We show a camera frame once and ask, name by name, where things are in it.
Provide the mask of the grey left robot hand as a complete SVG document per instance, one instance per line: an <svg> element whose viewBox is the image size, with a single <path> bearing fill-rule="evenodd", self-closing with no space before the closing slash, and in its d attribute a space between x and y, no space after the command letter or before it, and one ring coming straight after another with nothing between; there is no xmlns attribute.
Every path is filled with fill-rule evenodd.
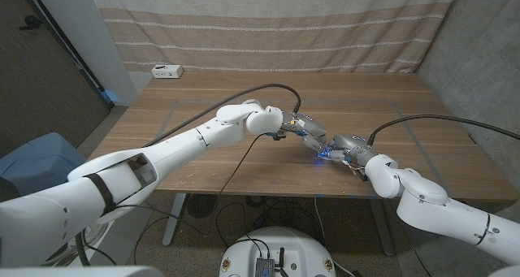
<svg viewBox="0 0 520 277"><path fill-rule="evenodd" d="M302 139L309 149L321 151L327 143L327 132L316 119L302 113L283 112L282 125L277 133L271 134L275 141L283 139L291 132Z"/></svg>

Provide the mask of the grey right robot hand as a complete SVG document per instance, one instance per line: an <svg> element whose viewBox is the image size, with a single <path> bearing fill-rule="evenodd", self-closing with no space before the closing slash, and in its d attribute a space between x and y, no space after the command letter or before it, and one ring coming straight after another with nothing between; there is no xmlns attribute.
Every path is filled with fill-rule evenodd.
<svg viewBox="0 0 520 277"><path fill-rule="evenodd" d="M337 134L334 135L319 156L326 160L345 161L364 167L378 154L367 144L365 139L359 136Z"/></svg>

